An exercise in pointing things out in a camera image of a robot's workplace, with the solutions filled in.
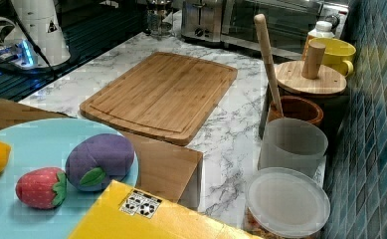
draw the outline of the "wooden handle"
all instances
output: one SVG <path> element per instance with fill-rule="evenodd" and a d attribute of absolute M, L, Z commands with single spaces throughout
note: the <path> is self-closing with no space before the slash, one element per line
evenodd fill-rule
<path fill-rule="evenodd" d="M 317 78 L 325 49 L 326 46 L 318 42 L 310 42 L 308 44 L 307 55 L 301 71 L 301 75 L 304 78 Z"/>
<path fill-rule="evenodd" d="M 261 46 L 262 60 L 264 60 L 265 63 L 265 70 L 267 71 L 268 82 L 270 84 L 274 103 L 277 111 L 279 111 L 283 117 L 284 113 L 281 105 L 280 92 L 278 91 L 277 77 L 275 75 L 274 60 L 271 53 L 270 37 L 267 29 L 267 20 L 265 19 L 264 14 L 255 16 L 255 26 L 259 44 Z"/>

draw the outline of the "toy strawberry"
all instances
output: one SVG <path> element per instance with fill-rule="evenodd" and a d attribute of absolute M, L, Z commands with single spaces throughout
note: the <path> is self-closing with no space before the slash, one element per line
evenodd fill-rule
<path fill-rule="evenodd" d="M 44 167 L 23 175 L 16 185 L 19 199 L 30 207 L 50 209 L 66 198 L 67 179 L 57 167 Z"/>

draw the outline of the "round plastic lid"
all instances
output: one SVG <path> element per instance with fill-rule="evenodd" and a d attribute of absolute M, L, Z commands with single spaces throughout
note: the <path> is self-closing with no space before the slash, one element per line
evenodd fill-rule
<path fill-rule="evenodd" d="M 288 238 L 319 231 L 330 211 L 326 193 L 313 180 L 280 167 L 259 170 L 248 183 L 246 201 L 262 227 Z"/>
<path fill-rule="evenodd" d="M 318 21 L 316 22 L 316 30 L 323 32 L 330 32 L 332 29 L 332 23 L 326 21 Z"/>

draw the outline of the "plastic container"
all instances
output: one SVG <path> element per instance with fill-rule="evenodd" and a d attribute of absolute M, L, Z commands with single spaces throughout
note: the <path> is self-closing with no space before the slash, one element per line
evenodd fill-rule
<path fill-rule="evenodd" d="M 330 203 L 326 193 L 309 177 L 271 167 L 258 171 L 246 189 L 248 216 L 244 228 L 274 238 L 314 238 L 326 223 Z"/>
<path fill-rule="evenodd" d="M 313 38 L 333 38 L 335 34 L 332 33 L 332 23 L 326 21 L 316 22 L 316 27 L 308 32 L 307 39 L 305 40 L 304 50 L 301 55 L 301 59 L 304 61 L 308 49 L 308 42 Z"/>
<path fill-rule="evenodd" d="M 265 126 L 258 169 L 285 167 L 313 178 L 328 141 L 315 125 L 300 119 L 275 119 Z"/>

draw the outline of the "marble countertop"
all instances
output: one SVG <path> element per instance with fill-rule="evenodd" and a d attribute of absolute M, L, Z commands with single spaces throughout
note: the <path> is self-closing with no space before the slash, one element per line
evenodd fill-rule
<path fill-rule="evenodd" d="M 35 92 L 20 103 L 82 118 L 79 105 L 153 52 L 196 57 L 238 69 L 237 79 L 187 147 L 203 152 L 199 211 L 241 227 L 245 183 L 257 170 L 258 134 L 268 79 L 262 60 L 218 48 L 185 43 L 181 13 L 174 14 L 174 35 L 162 40 L 140 33 Z"/>

